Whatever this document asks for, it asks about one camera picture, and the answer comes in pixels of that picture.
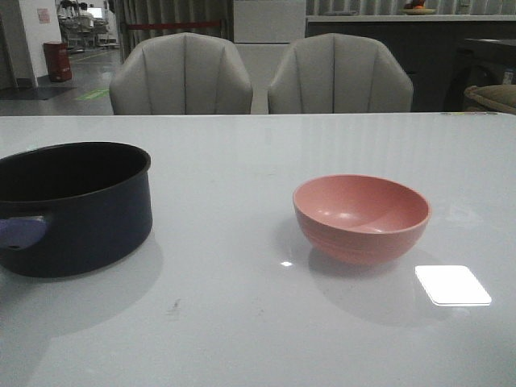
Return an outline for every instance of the table surface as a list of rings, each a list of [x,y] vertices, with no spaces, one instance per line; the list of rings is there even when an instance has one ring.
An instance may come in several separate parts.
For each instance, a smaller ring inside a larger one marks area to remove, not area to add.
[[[94,273],[1,269],[0,384],[516,385],[515,116],[0,118],[2,157],[93,140],[150,153],[152,233]],[[371,268],[314,250],[292,192],[333,173],[425,195],[416,246]],[[492,303],[434,305],[427,264],[467,266]]]

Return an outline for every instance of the gray curtain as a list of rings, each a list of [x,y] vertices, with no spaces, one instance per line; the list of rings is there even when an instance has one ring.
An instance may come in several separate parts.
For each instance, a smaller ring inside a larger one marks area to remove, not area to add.
[[[410,0],[308,0],[307,15],[324,15],[331,11],[352,11],[358,15],[399,15]],[[514,15],[516,0],[427,0],[426,7],[437,14],[452,15],[461,3],[469,4],[472,15]]]
[[[141,41],[183,31],[231,38],[232,0],[116,0],[123,58]],[[222,27],[128,30],[134,24],[200,23],[222,20]]]

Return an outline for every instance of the stain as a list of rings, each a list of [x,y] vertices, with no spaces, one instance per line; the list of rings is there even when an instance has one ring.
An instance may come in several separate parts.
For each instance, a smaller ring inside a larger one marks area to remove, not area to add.
[[[178,320],[179,319],[179,312],[181,310],[181,308],[179,307],[179,303],[181,302],[181,299],[178,298],[175,302],[174,302],[174,305],[169,308],[167,310],[167,316],[169,316],[170,318],[172,318],[172,320]]]

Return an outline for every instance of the white chair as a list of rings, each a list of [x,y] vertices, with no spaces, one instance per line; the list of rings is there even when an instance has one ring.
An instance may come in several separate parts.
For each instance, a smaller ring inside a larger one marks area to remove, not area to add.
[[[325,34],[291,43],[268,88],[271,114],[410,111],[412,81],[381,42]]]
[[[185,32],[138,44],[110,98],[115,114],[249,114],[252,86],[232,42]]]

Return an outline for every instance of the red trash can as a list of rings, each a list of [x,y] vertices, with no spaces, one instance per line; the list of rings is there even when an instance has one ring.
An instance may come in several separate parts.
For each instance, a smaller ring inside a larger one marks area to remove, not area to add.
[[[43,43],[48,77],[52,82],[63,82],[72,79],[67,44],[62,42]]]

